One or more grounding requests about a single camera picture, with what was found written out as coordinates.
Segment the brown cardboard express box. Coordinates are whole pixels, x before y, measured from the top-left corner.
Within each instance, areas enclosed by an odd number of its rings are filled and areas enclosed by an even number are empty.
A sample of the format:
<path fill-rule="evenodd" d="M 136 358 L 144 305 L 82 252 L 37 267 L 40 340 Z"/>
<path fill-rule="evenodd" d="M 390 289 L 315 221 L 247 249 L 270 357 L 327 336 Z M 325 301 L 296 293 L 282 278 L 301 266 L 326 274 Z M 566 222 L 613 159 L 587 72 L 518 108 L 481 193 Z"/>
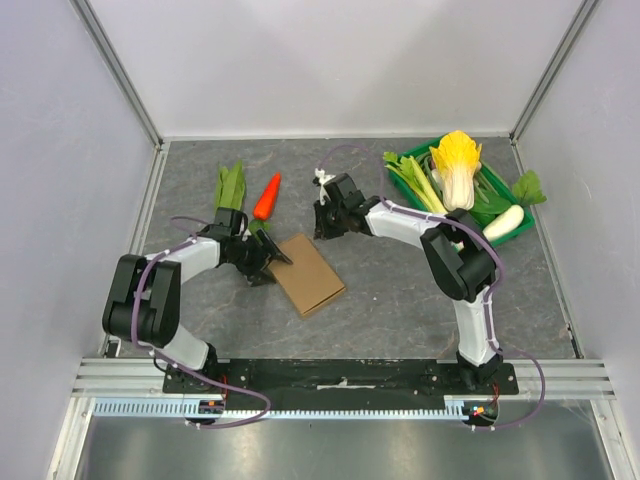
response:
<path fill-rule="evenodd" d="M 292 264 L 274 261 L 269 269 L 302 317 L 314 314 L 346 291 L 343 281 L 304 233 L 279 247 Z"/>

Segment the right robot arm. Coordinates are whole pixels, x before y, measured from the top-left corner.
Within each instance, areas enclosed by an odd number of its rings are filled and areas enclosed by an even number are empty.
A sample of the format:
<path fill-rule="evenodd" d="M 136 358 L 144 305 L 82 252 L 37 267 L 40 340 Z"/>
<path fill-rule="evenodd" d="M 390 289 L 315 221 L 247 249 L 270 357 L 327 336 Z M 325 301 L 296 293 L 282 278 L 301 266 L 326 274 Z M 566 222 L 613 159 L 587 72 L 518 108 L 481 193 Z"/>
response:
<path fill-rule="evenodd" d="M 317 239 L 348 232 L 389 238 L 421 249 L 436 285 L 453 301 L 459 343 L 458 381 L 467 392 L 483 392 L 502 362 L 492 318 L 492 292 L 502 264 L 471 215 L 461 209 L 433 214 L 378 196 L 365 197 L 346 173 L 315 171 Z"/>

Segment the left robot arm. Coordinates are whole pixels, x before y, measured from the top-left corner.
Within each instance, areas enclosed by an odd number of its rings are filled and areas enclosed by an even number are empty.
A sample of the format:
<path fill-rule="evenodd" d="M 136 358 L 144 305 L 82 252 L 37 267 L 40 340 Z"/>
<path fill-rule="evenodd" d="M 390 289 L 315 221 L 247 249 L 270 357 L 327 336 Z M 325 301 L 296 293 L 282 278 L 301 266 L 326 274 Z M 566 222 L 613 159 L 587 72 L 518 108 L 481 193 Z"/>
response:
<path fill-rule="evenodd" d="M 219 382 L 215 348 L 181 323 L 182 286 L 196 276 L 232 265 L 250 286 L 276 281 L 272 262 L 293 261 L 262 227 L 249 230 L 248 216 L 222 207 L 212 222 L 175 247 L 150 255 L 126 254 L 118 260 L 102 316 L 106 334 L 145 348 L 185 382 L 208 393 Z"/>

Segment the orange carrot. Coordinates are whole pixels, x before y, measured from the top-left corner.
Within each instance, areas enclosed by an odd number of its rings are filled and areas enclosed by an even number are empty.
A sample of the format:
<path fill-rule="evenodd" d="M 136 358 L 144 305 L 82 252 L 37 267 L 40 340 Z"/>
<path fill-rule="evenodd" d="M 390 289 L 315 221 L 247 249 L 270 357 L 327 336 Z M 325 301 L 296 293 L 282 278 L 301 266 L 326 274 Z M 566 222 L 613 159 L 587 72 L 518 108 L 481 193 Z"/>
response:
<path fill-rule="evenodd" d="M 255 219 L 267 221 L 275 208 L 281 184 L 281 173 L 275 173 L 266 185 L 253 209 Z"/>

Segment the green leafy lettuce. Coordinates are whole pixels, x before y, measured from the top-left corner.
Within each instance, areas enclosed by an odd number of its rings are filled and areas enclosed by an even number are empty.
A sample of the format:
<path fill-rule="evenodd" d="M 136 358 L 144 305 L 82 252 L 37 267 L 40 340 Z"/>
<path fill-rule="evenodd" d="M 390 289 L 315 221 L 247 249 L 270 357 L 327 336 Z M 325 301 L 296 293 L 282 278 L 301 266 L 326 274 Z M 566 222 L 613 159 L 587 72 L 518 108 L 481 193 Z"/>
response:
<path fill-rule="evenodd" d="M 231 168 L 219 165 L 214 193 L 214 211 L 231 208 L 242 211 L 246 196 L 243 162 L 238 160 Z"/>

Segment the green celery stalk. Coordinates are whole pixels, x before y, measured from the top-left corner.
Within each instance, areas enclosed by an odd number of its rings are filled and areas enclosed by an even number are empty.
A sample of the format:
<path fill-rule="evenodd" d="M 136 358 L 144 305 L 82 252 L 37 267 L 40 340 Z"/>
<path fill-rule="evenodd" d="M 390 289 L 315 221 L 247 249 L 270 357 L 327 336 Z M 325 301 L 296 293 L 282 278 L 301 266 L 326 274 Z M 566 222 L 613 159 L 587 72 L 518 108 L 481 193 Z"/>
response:
<path fill-rule="evenodd" d="M 402 181 L 415 198 L 416 209 L 435 214 L 447 213 L 436 190 L 413 156 L 399 156 L 393 152 L 385 152 L 383 159 L 385 167 Z"/>

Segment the green plastic tray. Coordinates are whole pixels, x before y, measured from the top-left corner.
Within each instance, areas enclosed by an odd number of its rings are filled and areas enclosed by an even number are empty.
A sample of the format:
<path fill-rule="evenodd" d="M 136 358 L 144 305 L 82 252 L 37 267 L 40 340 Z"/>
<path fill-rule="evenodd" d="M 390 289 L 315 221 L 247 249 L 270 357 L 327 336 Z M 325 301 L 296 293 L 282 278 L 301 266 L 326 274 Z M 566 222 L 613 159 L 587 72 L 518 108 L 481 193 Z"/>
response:
<path fill-rule="evenodd" d="M 436 138 L 401 154 L 383 154 L 392 184 L 414 209 L 429 212 L 444 206 L 442 180 L 432 160 L 432 151 L 440 143 L 441 139 Z M 510 186 L 485 161 L 479 163 L 474 174 L 473 191 L 474 204 L 470 214 L 494 245 L 533 228 L 535 221 L 530 206 L 546 200 L 534 172 L 521 175 Z"/>

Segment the yellow napa cabbage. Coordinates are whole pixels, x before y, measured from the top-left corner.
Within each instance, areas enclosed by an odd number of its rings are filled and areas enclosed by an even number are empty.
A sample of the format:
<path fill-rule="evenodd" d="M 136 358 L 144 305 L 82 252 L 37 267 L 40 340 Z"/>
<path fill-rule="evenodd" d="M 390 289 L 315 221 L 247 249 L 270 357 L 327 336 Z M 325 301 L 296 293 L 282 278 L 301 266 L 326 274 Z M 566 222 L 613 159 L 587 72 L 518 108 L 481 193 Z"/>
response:
<path fill-rule="evenodd" d="M 431 158 L 442 184 L 443 205 L 448 211 L 474 206 L 474 176 L 481 168 L 482 145 L 461 130 L 444 135 Z"/>

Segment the green bok choy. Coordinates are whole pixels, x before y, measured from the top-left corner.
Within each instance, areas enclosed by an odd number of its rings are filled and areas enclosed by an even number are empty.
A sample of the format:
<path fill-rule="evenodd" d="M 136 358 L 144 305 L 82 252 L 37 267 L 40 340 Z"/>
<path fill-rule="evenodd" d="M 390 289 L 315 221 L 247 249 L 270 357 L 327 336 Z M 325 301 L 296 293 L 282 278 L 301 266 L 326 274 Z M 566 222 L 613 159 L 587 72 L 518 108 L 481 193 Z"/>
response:
<path fill-rule="evenodd" d="M 475 195 L 474 205 L 469 213 L 480 226 L 485 227 L 510 207 L 509 200 L 488 192 Z"/>

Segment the white radish with leaves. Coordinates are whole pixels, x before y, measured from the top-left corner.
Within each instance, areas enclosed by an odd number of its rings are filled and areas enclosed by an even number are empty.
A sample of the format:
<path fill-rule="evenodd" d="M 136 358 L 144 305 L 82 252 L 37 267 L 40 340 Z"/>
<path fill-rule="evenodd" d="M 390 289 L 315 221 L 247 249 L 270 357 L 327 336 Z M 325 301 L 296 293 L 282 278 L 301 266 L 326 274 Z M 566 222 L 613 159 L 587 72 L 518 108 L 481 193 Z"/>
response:
<path fill-rule="evenodd" d="M 483 233 L 490 241 L 496 241 L 511 234 L 522 223 L 525 208 L 542 204 L 547 200 L 542 191 L 540 179 L 532 170 L 527 170 L 520 176 L 512 185 L 511 193 L 517 203 L 498 215 L 484 228 Z"/>

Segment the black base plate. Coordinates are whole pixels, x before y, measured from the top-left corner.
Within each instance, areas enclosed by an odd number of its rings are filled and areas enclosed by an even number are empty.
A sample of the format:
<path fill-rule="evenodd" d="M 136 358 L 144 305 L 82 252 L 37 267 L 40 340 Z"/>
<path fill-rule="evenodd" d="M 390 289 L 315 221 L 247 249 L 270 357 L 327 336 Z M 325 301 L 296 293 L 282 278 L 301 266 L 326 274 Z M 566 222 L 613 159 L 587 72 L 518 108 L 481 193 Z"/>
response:
<path fill-rule="evenodd" d="M 514 366 L 501 363 L 483 381 L 457 363 L 434 359 L 230 359 L 213 367 L 214 379 L 262 393 L 286 387 L 320 390 L 331 387 L 378 387 L 423 390 L 433 395 L 516 395 Z"/>

